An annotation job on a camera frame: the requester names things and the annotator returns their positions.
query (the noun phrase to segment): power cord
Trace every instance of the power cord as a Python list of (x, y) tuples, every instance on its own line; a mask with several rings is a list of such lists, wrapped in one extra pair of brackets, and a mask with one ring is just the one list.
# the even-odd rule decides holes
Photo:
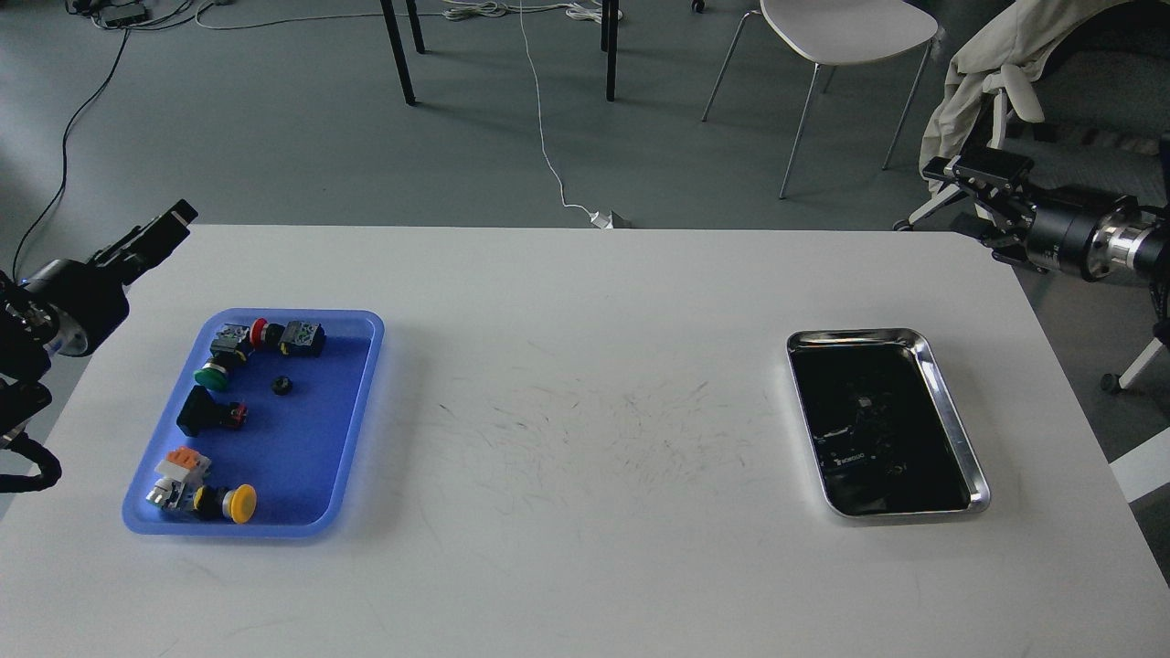
[(528, 56), (528, 66), (532, 69), (532, 82), (536, 84), (536, 124), (541, 131), (541, 153), (544, 155), (544, 162), (549, 165), (549, 171), (552, 172), (553, 178), (557, 179), (557, 189), (560, 191), (560, 205), (566, 208), (580, 208), (585, 214), (590, 215), (590, 221), (594, 224), (598, 221), (600, 213), (590, 212), (589, 208), (577, 204), (570, 204), (565, 200), (565, 183), (560, 179), (560, 174), (557, 173), (557, 169), (552, 166), (552, 160), (549, 158), (549, 151), (544, 144), (544, 110), (541, 105), (541, 77), (536, 74), (536, 63), (532, 62), (532, 50), (529, 48), (528, 43), (528, 30), (524, 29), (524, 1), (519, 0), (519, 33), (524, 36), (524, 55)]
[[(600, 2), (600, 0), (590, 0), (590, 4), (592, 5), (592, 7), (589, 7), (585, 4), (583, 4), (583, 2), (559, 2), (559, 4), (556, 4), (556, 5), (541, 5), (541, 6), (536, 6), (536, 7), (524, 7), (523, 4), (521, 4), (521, 5), (508, 5), (507, 2), (491, 2), (491, 1), (487, 1), (487, 2), (467, 2), (467, 1), (462, 1), (462, 0), (442, 0), (442, 1), (446, 2), (447, 5), (454, 5), (454, 7), (452, 7), (449, 9), (445, 9), (442, 12), (419, 13), (418, 15), (420, 15), (420, 16), (442, 16), (442, 18), (447, 19), (448, 21), (463, 21), (463, 20), (467, 20), (467, 19), (474, 19), (474, 18), (477, 18), (477, 16), (501, 18), (501, 16), (507, 16), (508, 14), (522, 14), (522, 13), (535, 14), (535, 13), (538, 13), (538, 12), (551, 12), (553, 9), (564, 9), (565, 11), (565, 15), (569, 16), (570, 19), (572, 19), (572, 20), (576, 20), (576, 21), (593, 21), (593, 22), (598, 22), (598, 23), (601, 22), (601, 9), (600, 9), (601, 2)], [(198, 25), (199, 27), (207, 28), (207, 29), (228, 30), (228, 29), (253, 29), (253, 28), (257, 28), (257, 27), (269, 27), (269, 26), (274, 26), (274, 25), (283, 25), (283, 23), (301, 22), (301, 21), (322, 21), (322, 20), (331, 20), (331, 19), (365, 19), (365, 18), (381, 16), (381, 13), (331, 14), (331, 15), (323, 15), (323, 16), (298, 16), (298, 18), (292, 18), (292, 19), (278, 19), (278, 20), (274, 20), (274, 21), (267, 21), (267, 22), (260, 22), (260, 23), (250, 23), (250, 25), (236, 25), (236, 26), (214, 26), (214, 25), (207, 25), (207, 23), (205, 23), (205, 22), (202, 22), (200, 20), (202, 18), (202, 15), (207, 12), (207, 9), (211, 9), (213, 6), (220, 5), (220, 4), (223, 4), (223, 2), (218, 2), (215, 0), (207, 0), (206, 2), (204, 2), (202, 5), (200, 5), (200, 7), (195, 11), (195, 14), (193, 16), (193, 19), (195, 21), (195, 25)], [(398, 16), (405, 16), (405, 14), (395, 14), (395, 15), (398, 15)], [(618, 20), (621, 20), (621, 18), (625, 14), (619, 11), (618, 12)]]
[[(535, 7), (525, 7), (523, 2), (519, 5), (508, 5), (507, 2), (463, 2), (460, 0), (443, 0), (448, 5), (457, 5), (457, 7), (452, 9), (446, 9), (442, 12), (443, 18), (449, 21), (462, 21), (467, 19), (474, 19), (476, 16), (487, 16), (497, 19), (501, 16), (507, 16), (508, 14), (536, 14), (539, 12), (551, 12), (553, 9), (564, 9), (565, 15), (574, 21), (593, 21), (597, 23), (601, 22), (601, 2), (600, 0), (590, 0), (592, 7), (586, 7), (581, 2), (559, 2), (556, 5), (539, 5)], [(622, 12), (618, 12), (618, 19), (622, 16)]]
[(89, 98), (85, 98), (85, 102), (82, 103), (80, 108), (77, 108), (77, 111), (75, 111), (71, 117), (69, 117), (69, 123), (66, 124), (66, 129), (61, 133), (61, 185), (57, 187), (57, 192), (53, 194), (53, 198), (49, 199), (49, 203), (48, 205), (44, 206), (44, 210), (41, 211), (41, 214), (36, 217), (36, 221), (29, 225), (28, 231), (25, 231), (25, 235), (21, 237), (20, 242), (16, 245), (16, 252), (13, 253), (12, 255), (12, 277), (18, 281), (20, 280), (20, 277), (16, 274), (16, 265), (18, 261), (20, 260), (20, 251), (25, 247), (25, 242), (28, 240), (28, 237), (33, 234), (33, 231), (37, 227), (37, 225), (40, 225), (41, 221), (44, 219), (44, 217), (48, 215), (49, 210), (51, 210), (53, 206), (58, 200), (61, 200), (62, 194), (64, 194), (66, 180), (69, 174), (69, 151), (67, 149), (67, 145), (69, 143), (69, 131), (73, 130), (74, 123), (76, 123), (77, 117), (81, 116), (82, 111), (84, 111), (85, 108), (88, 108), (91, 103), (94, 103), (94, 101), (96, 101), (97, 97), (102, 95), (102, 91), (105, 91), (105, 88), (109, 87), (110, 81), (113, 80), (113, 71), (118, 70), (118, 62), (122, 61), (122, 54), (126, 50), (126, 41), (129, 40), (130, 40), (130, 30), (128, 29), (122, 33), (122, 46), (118, 47), (118, 54), (113, 57), (113, 66), (110, 67), (110, 73), (105, 75), (105, 80), (102, 81), (102, 84), (97, 88), (97, 91), (94, 91), (94, 94), (91, 94)]

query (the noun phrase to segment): yellow mushroom button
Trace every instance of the yellow mushroom button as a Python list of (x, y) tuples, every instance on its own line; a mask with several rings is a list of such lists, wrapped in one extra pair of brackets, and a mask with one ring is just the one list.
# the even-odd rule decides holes
[(256, 489), (252, 485), (240, 485), (232, 492), (227, 503), (228, 516), (236, 523), (247, 523), (256, 512)]

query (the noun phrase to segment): metal tray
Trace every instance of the metal tray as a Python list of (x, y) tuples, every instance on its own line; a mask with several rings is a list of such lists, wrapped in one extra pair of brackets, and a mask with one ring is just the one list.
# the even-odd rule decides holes
[(799, 331), (787, 354), (833, 510), (917, 518), (987, 507), (987, 481), (921, 334)]

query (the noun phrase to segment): power strip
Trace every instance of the power strip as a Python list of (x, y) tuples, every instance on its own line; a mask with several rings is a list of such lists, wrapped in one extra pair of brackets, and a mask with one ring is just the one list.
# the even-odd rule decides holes
[(150, 13), (143, 5), (133, 2), (119, 7), (106, 7), (102, 9), (101, 16), (105, 27), (128, 27), (146, 21)]

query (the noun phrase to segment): white cable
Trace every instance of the white cable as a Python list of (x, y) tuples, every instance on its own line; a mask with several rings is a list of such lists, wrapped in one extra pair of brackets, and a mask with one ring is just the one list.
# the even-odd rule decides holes
[(549, 165), (549, 171), (557, 179), (557, 187), (560, 190), (560, 205), (566, 208), (580, 208), (585, 214), (590, 215), (590, 219), (594, 219), (598, 213), (590, 212), (585, 206), (579, 206), (577, 204), (570, 204), (565, 200), (565, 183), (560, 179), (560, 174), (557, 173), (557, 169), (552, 166), (552, 160), (549, 159), (549, 151), (544, 146), (544, 110), (541, 107), (541, 78), (536, 75), (536, 63), (532, 62), (532, 52), (528, 44), (528, 32), (524, 29), (524, 0), (519, 1), (519, 32), (524, 35), (524, 55), (528, 56), (528, 66), (532, 69), (532, 82), (536, 83), (536, 122), (537, 126), (541, 129), (541, 153), (544, 155), (544, 163)]
[[(574, 20), (574, 21), (593, 21), (593, 22), (598, 22), (598, 23), (601, 22), (601, 9), (600, 9), (601, 2), (600, 2), (600, 0), (591, 0), (591, 2), (597, 8), (586, 7), (581, 2), (560, 2), (560, 4), (556, 4), (556, 5), (541, 5), (541, 6), (536, 6), (536, 7), (524, 7), (523, 4), (521, 4), (521, 5), (508, 5), (507, 2), (493, 2), (493, 1), (483, 1), (483, 2), (467, 2), (467, 1), (462, 1), (462, 0), (442, 0), (442, 1), (446, 2), (446, 4), (448, 4), (448, 5), (455, 5), (455, 7), (453, 7), (450, 9), (445, 9), (442, 12), (422, 13), (422, 14), (417, 14), (417, 15), (419, 15), (419, 16), (443, 16), (445, 19), (447, 19), (449, 21), (462, 21), (462, 20), (467, 20), (467, 19), (473, 19), (473, 18), (476, 18), (476, 16), (501, 18), (501, 16), (507, 16), (508, 14), (535, 14), (537, 12), (551, 12), (552, 9), (564, 9), (565, 11), (565, 15), (569, 16), (570, 19)], [(204, 13), (207, 12), (207, 9), (214, 7), (215, 5), (216, 5), (215, 0), (207, 0), (206, 2), (204, 2), (199, 7), (199, 9), (195, 11), (195, 25), (198, 25), (199, 27), (207, 28), (207, 29), (228, 30), (228, 29), (252, 29), (252, 28), (256, 28), (256, 27), (269, 27), (269, 26), (274, 26), (274, 25), (282, 25), (282, 23), (290, 23), (290, 22), (301, 22), (301, 21), (324, 21), (324, 20), (330, 20), (330, 19), (366, 19), (366, 18), (373, 18), (373, 16), (381, 16), (381, 13), (335, 14), (335, 15), (325, 15), (325, 16), (301, 16), (301, 18), (294, 18), (294, 19), (280, 19), (280, 20), (268, 21), (268, 22), (262, 22), (262, 23), (235, 25), (235, 26), (214, 26), (214, 25), (207, 25), (207, 23), (202, 22), (200, 20), (200, 18), (204, 15)], [(394, 15), (399, 16), (399, 18), (405, 18), (406, 16), (406, 14), (397, 14), (397, 13)], [(625, 16), (625, 13), (621, 12), (621, 11), (619, 11), (618, 12), (618, 20), (621, 20), (622, 16)]]
[[(538, 5), (525, 7), (523, 2), (519, 5), (509, 5), (507, 2), (467, 2), (463, 0), (442, 0), (448, 5), (456, 5), (455, 8), (446, 9), (442, 15), (449, 21), (462, 21), (467, 19), (474, 19), (475, 16), (487, 16), (491, 19), (498, 19), (501, 16), (507, 16), (508, 14), (535, 14), (538, 12), (551, 12), (552, 9), (564, 9), (565, 15), (574, 21), (593, 21), (601, 22), (601, 2), (600, 0), (590, 0), (593, 7), (586, 7), (583, 2), (558, 2), (556, 5)], [(618, 20), (625, 14), (619, 11)]]

